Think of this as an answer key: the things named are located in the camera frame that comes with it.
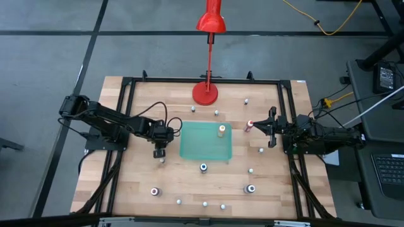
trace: translucent green tray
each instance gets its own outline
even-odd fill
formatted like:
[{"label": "translucent green tray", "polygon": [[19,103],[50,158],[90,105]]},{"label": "translucent green tray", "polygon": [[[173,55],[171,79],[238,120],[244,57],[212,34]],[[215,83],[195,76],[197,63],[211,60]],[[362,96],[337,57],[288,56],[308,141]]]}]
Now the translucent green tray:
[{"label": "translucent green tray", "polygon": [[[218,137],[221,125],[226,127]],[[232,126],[228,123],[183,122],[179,154],[187,160],[227,161],[232,158]]]}]

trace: wooden table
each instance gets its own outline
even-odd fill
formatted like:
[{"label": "wooden table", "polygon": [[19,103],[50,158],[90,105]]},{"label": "wooden table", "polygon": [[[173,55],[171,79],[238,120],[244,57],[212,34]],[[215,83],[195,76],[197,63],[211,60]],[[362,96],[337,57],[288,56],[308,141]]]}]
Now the wooden table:
[{"label": "wooden table", "polygon": [[[106,77],[99,102],[115,109],[122,77]],[[311,103],[306,82],[291,81],[297,114],[308,114]],[[164,164],[153,158],[154,146],[145,139],[131,135],[124,152],[113,214],[125,216],[173,216],[211,218],[295,219],[295,203],[287,156],[283,153],[282,138],[278,145],[268,148],[269,137],[253,128],[245,133],[242,128],[248,120],[268,118],[270,107],[280,113],[275,85],[217,84],[218,100],[210,106],[195,104],[192,99],[193,83],[136,83],[131,115],[141,112],[157,101],[166,103],[169,116],[183,121],[228,122],[232,125],[233,157],[228,162],[206,161],[208,173],[201,174],[201,161],[184,160],[179,156],[180,137],[172,141],[166,151]],[[290,112],[286,90],[283,92]],[[164,119],[162,106],[155,106],[144,116]],[[173,120],[174,129],[179,123]],[[71,211],[78,210],[100,183],[105,151],[96,151],[83,162]],[[314,155],[305,155],[311,189],[322,205],[336,215],[327,172],[323,162]],[[253,184],[256,191],[245,194],[243,188]],[[150,194],[153,187],[162,189],[160,197]],[[102,211],[106,209],[109,188],[104,194]],[[306,200],[300,189],[303,212],[307,215]]]}]

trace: floor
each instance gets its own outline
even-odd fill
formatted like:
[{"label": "floor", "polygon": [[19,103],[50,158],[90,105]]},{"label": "floor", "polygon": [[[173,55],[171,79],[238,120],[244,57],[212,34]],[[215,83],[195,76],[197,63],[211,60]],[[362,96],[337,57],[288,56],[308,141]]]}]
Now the floor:
[{"label": "floor", "polygon": [[[2,31],[92,31],[102,2],[0,2],[0,103],[3,107],[0,109],[0,137],[25,145],[23,152],[1,151],[0,219],[31,215],[60,130],[57,111],[64,96],[72,92],[91,43],[89,35],[13,35]],[[356,4],[290,2],[315,16],[326,30],[337,28]],[[399,30],[398,15],[390,1],[377,3],[392,30]],[[109,0],[100,31],[195,31],[204,10],[202,0]],[[310,19],[281,0],[223,0],[222,16],[228,31],[318,30]],[[384,28],[372,4],[363,3],[343,31],[384,32]],[[226,78],[245,78],[247,72],[252,71],[257,79],[306,80],[311,100],[317,103],[321,97],[343,87],[338,78],[345,75],[347,61],[365,58],[385,40],[386,37],[381,36],[216,36],[212,69],[214,74]],[[141,76],[142,70],[151,77],[197,77],[206,70],[206,50],[206,36],[200,35],[98,36],[81,94],[97,100],[104,76]],[[396,53],[389,58],[398,60]],[[357,107],[351,105],[337,111],[335,117],[346,122],[357,114]],[[335,126],[330,119],[322,123]],[[83,124],[72,126],[81,131],[88,129]],[[44,216],[69,212],[84,143],[80,136],[68,134]],[[363,223],[404,225],[402,221],[377,219],[370,211],[357,209],[355,203],[360,200],[357,184],[330,178],[338,217]]]}]

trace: black desk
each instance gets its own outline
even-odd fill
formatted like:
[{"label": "black desk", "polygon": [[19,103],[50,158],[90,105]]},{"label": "black desk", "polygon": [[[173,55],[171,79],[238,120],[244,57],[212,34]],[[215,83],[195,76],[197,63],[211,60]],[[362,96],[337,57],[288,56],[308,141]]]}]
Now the black desk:
[{"label": "black desk", "polygon": [[[398,64],[398,67],[404,72],[404,64]],[[372,91],[373,71],[363,71],[356,61],[347,62],[347,68],[356,99],[374,95]],[[374,97],[358,102],[359,112],[362,113],[367,110],[380,99],[382,98]],[[361,117],[366,139],[404,143],[404,110],[393,110],[391,105],[396,102],[386,100]]]},{"label": "black desk", "polygon": [[361,189],[363,202],[369,203],[373,215],[377,218],[404,220],[404,201],[390,199],[382,194],[371,159],[371,154],[385,154],[386,151],[404,154],[404,144],[367,141],[364,149],[355,151],[364,186]]},{"label": "black desk", "polygon": [[[404,71],[403,64],[398,67]],[[356,99],[374,95],[373,71],[363,71],[356,61],[347,62],[347,68]],[[374,97],[358,102],[359,112],[362,113],[381,99]],[[383,195],[371,159],[371,154],[377,153],[404,154],[404,110],[393,110],[391,105],[396,102],[386,100],[361,117],[367,144],[364,149],[355,151],[355,155],[365,208],[370,209],[377,218],[404,220],[404,201]]]}]

